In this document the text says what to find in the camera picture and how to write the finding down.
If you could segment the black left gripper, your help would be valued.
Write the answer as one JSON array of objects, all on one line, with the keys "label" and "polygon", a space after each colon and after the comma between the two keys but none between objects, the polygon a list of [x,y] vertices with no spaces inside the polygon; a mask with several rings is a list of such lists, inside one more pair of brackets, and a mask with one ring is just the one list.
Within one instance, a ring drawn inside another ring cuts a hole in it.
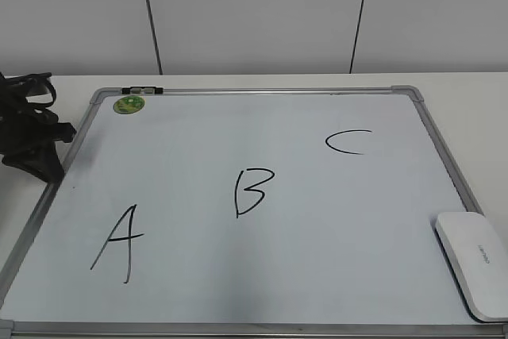
[{"label": "black left gripper", "polygon": [[[1,74],[1,154],[6,166],[46,183],[58,183],[64,177],[64,169],[52,141],[71,143],[76,129],[69,122],[58,122],[59,117],[49,109],[56,101],[51,76],[51,72],[9,78]],[[37,90],[45,90],[51,101],[30,102],[27,98]],[[50,125],[52,141],[26,150],[37,140],[37,129],[46,125]]]}]

